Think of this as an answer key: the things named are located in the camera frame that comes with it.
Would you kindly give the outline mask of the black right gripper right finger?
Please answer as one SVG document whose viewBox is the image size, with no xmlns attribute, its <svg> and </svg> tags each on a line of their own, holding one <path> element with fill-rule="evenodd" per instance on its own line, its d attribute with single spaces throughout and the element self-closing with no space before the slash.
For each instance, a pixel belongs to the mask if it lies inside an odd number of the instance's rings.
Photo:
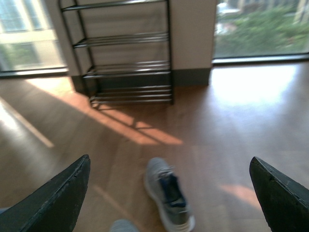
<svg viewBox="0 0 309 232">
<path fill-rule="evenodd" d="M 249 173 L 268 226 L 273 232 L 309 230 L 309 190 L 259 157 Z"/>
</svg>

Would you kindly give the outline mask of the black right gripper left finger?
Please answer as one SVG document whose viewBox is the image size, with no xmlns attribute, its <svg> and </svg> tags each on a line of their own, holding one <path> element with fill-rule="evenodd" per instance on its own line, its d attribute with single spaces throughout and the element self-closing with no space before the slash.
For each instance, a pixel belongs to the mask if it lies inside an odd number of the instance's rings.
<svg viewBox="0 0 309 232">
<path fill-rule="evenodd" d="M 88 188 L 90 158 L 83 155 L 0 215 L 2 232 L 71 232 Z"/>
</svg>

